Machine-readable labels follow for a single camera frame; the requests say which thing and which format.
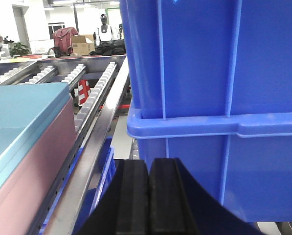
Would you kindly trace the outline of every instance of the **blue bin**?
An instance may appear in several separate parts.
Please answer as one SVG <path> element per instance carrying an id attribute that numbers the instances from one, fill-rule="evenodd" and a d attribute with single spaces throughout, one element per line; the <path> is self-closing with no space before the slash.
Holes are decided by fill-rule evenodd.
<path id="1" fill-rule="evenodd" d="M 166 120 L 141 113 L 131 105 L 128 134 L 149 169 L 154 158 L 180 158 L 240 219 L 292 221 L 292 113 Z"/>
<path id="2" fill-rule="evenodd" d="M 122 0 L 150 167 L 180 158 L 247 222 L 292 221 L 292 0 Z"/>
<path id="3" fill-rule="evenodd" d="M 292 0 L 122 0 L 143 118 L 292 112 Z"/>

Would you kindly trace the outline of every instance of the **cardboard box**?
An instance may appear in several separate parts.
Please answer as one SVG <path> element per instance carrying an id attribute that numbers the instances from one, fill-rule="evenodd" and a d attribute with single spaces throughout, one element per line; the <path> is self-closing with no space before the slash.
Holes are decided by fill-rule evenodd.
<path id="1" fill-rule="evenodd" d="M 90 35 L 73 36 L 72 47 L 74 55 L 88 55 L 91 51 L 95 51 L 95 42 L 93 41 L 93 36 Z"/>

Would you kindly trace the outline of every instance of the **crate rim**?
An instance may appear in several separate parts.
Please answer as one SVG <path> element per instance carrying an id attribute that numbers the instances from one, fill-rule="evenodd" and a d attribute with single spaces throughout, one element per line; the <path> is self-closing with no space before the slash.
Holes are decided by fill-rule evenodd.
<path id="1" fill-rule="evenodd" d="M 292 136 L 292 113 L 143 119 L 131 103 L 127 133 L 136 139 L 237 135 L 241 138 Z"/>

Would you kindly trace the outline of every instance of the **ceiling light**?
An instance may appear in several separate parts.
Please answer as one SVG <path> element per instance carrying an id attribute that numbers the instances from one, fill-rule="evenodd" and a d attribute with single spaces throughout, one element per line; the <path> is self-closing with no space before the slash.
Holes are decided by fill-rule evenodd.
<path id="1" fill-rule="evenodd" d="M 75 2 L 75 0 L 62 0 L 62 1 L 57 0 L 57 1 L 53 1 L 53 4 L 56 4 L 56 5 L 58 5 L 58 4 L 71 4 L 73 2 Z"/>
<path id="2" fill-rule="evenodd" d="M 111 1 L 111 2 L 110 2 L 110 5 L 119 5 L 119 4 L 120 4 L 119 1 Z"/>
<path id="3" fill-rule="evenodd" d="M 90 7 L 89 4 L 77 4 L 75 5 L 76 8 L 84 8 L 84 7 Z"/>

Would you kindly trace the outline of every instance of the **red backpack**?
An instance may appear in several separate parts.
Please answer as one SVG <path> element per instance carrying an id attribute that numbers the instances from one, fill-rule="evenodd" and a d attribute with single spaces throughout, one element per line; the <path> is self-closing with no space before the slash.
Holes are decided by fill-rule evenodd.
<path id="1" fill-rule="evenodd" d="M 72 36 L 78 34 L 79 33 L 77 30 L 73 27 L 60 28 L 53 33 L 54 46 L 60 47 L 60 52 L 62 55 L 70 55 L 73 53 Z"/>

